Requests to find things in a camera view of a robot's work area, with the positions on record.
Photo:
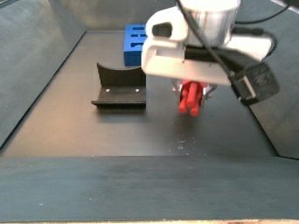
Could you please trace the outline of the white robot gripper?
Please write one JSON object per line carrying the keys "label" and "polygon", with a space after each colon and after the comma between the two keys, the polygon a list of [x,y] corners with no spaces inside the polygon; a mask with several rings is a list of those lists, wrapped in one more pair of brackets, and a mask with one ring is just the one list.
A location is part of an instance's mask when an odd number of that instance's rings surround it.
{"label": "white robot gripper", "polygon": [[173,6],[157,11],[146,20],[146,39],[141,51],[141,69],[148,75],[170,78],[172,91],[180,94],[182,81],[204,81],[201,100],[210,98],[217,85],[229,83],[218,63],[206,52],[194,59],[186,53],[201,50],[182,17],[189,12],[198,29],[202,31],[209,47],[226,53],[240,53],[260,61],[269,53],[272,40],[260,34],[234,34],[232,26],[238,8],[236,6]]}

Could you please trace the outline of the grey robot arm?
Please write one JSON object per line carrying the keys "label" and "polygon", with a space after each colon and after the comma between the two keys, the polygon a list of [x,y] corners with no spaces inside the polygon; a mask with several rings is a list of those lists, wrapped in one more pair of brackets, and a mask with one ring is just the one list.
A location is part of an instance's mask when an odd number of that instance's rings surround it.
{"label": "grey robot arm", "polygon": [[274,38],[234,26],[240,0],[176,0],[145,23],[141,69],[148,75],[232,87],[245,104],[278,91],[264,58]]}

